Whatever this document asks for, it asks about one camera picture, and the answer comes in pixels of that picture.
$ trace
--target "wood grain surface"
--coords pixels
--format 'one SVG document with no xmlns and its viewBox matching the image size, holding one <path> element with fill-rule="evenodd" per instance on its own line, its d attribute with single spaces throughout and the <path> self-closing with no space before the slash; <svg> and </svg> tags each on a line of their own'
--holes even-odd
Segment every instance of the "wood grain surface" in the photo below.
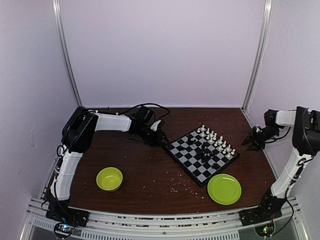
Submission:
<svg viewBox="0 0 320 240">
<path fill-rule="evenodd" d="M 104 109 L 122 112 L 123 109 Z M 156 109 L 160 116 L 162 109 Z M 164 118 L 163 130 L 173 141 L 204 124 L 223 135 L 240 157 L 223 173 L 238 179 L 242 195 L 233 205 L 215 203 L 207 186 L 200 188 L 166 152 L 149 147 L 138 136 L 127 132 L 99 131 L 91 148 L 81 159 L 70 190 L 70 207 L 126 214 L 186 214 L 215 212 L 256 206 L 275 177 L 262 151 L 246 151 L 241 142 L 250 131 L 243 113 L 237 108 L 171 108 Z M 101 190 L 98 172 L 116 167 L 123 183 L 116 192 Z"/>
</svg>

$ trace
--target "green plate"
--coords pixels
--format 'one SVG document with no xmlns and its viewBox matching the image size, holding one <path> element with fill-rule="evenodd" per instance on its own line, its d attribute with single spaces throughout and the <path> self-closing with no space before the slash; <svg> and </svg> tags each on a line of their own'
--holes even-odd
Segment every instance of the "green plate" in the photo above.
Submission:
<svg viewBox="0 0 320 240">
<path fill-rule="evenodd" d="M 221 205 L 231 205 L 241 196 L 241 185 L 237 179 L 228 174 L 218 174 L 208 183 L 210 198 Z"/>
</svg>

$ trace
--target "checkered board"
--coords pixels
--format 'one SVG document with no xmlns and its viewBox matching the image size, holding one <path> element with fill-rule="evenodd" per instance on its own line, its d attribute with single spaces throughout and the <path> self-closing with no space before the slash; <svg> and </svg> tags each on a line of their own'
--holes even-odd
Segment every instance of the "checkered board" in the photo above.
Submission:
<svg viewBox="0 0 320 240">
<path fill-rule="evenodd" d="M 206 139 L 207 136 L 202 137 L 200 135 L 201 132 L 197 133 L 197 130 L 198 128 L 166 145 L 164 150 L 183 168 L 192 180 L 200 187 L 203 187 L 213 176 L 221 173 L 236 160 L 240 154 L 235 152 L 234 155 L 227 157 L 228 153 L 223 154 L 223 150 L 219 151 L 218 146 L 214 146 L 215 142 L 219 140 L 219 136 L 217 136 L 216 141 L 209 143 L 209 140 Z M 194 143 L 188 144 L 188 140 L 194 141 Z M 209 161 L 204 163 L 202 163 L 198 155 L 203 144 L 205 146 L 204 153 L 208 156 L 209 154 L 211 155 Z"/>
</svg>

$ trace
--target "robotic arm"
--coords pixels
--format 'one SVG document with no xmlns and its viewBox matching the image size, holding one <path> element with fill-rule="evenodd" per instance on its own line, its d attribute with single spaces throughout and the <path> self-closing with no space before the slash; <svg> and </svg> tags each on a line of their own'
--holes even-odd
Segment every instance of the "robotic arm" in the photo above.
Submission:
<svg viewBox="0 0 320 240">
<path fill-rule="evenodd" d="M 105 114 L 97 110 L 78 107 L 62 130 L 62 145 L 57 149 L 59 159 L 54 169 L 54 180 L 46 200 L 46 217 L 58 222 L 85 227 L 88 212 L 68 208 L 70 188 L 77 165 L 93 141 L 96 131 L 122 131 L 140 136 L 146 145 L 161 147 L 169 143 L 159 119 L 151 126 L 148 122 L 154 112 L 141 106 L 134 114 Z"/>
<path fill-rule="evenodd" d="M 287 201 L 292 187 L 301 176 L 308 163 L 320 150 L 320 112 L 308 111 L 298 106 L 296 110 L 268 110 L 264 114 L 265 128 L 255 126 L 243 145 L 250 144 L 248 150 L 262 150 L 266 143 L 273 143 L 279 136 L 279 129 L 293 128 L 292 152 L 280 177 L 268 188 L 257 208 L 240 211 L 243 226 L 258 224 L 281 217 L 281 208 Z"/>
</svg>

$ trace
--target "metal frame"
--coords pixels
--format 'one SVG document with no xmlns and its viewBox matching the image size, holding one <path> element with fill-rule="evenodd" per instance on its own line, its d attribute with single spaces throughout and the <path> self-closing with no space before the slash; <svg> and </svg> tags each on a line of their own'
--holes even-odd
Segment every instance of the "metal frame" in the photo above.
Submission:
<svg viewBox="0 0 320 240">
<path fill-rule="evenodd" d="M 294 225 L 300 240 L 308 240 L 304 229 L 300 207 L 295 197 L 289 200 L 293 205 Z M 26 213 L 24 227 L 20 240 L 28 240 L 33 226 L 52 230 L 56 224 L 47 219 L 46 209 L 48 204 L 43 200 L 32 198 Z M 223 239 L 219 236 L 234 236 L 238 240 L 239 230 L 252 228 L 252 225 L 242 226 L 238 212 L 241 209 L 225 210 L 208 213 L 174 214 L 174 215 L 139 215 L 122 214 L 103 211 L 89 211 L 89 219 L 86 227 L 77 227 L 74 237 L 84 240 L 92 239 L 139 239 L 139 240 L 205 240 Z M 286 203 L 282 208 L 284 219 L 291 215 L 291 208 Z"/>
<path fill-rule="evenodd" d="M 64 60 L 66 72 L 67 72 L 67 75 L 69 78 L 69 82 L 71 85 L 72 93 L 75 98 L 76 104 L 78 106 L 82 106 L 82 102 L 80 99 L 79 91 L 78 91 L 77 84 L 75 81 L 75 76 L 74 76 L 74 72 L 72 70 L 70 56 L 69 56 L 69 52 L 68 52 L 68 48 L 67 48 L 64 25 L 63 25 L 63 21 L 62 21 L 61 10 L 60 10 L 60 0 L 52 0 L 52 4 L 53 4 L 53 12 L 54 12 L 54 17 L 55 17 L 55 21 L 56 21 L 56 26 L 57 26 L 59 37 L 60 37 L 63 60 Z"/>
<path fill-rule="evenodd" d="M 251 73 L 249 86 L 248 86 L 248 89 L 244 98 L 244 102 L 242 105 L 242 110 L 245 113 L 247 113 L 249 110 L 250 101 L 253 97 L 254 89 L 258 81 L 260 70 L 261 70 L 262 57 L 267 47 L 267 39 L 268 39 L 268 33 L 270 29 L 272 7 L 273 7 L 273 0 L 265 0 L 258 48 L 256 51 L 256 56 L 254 60 L 254 65 Z"/>
</svg>

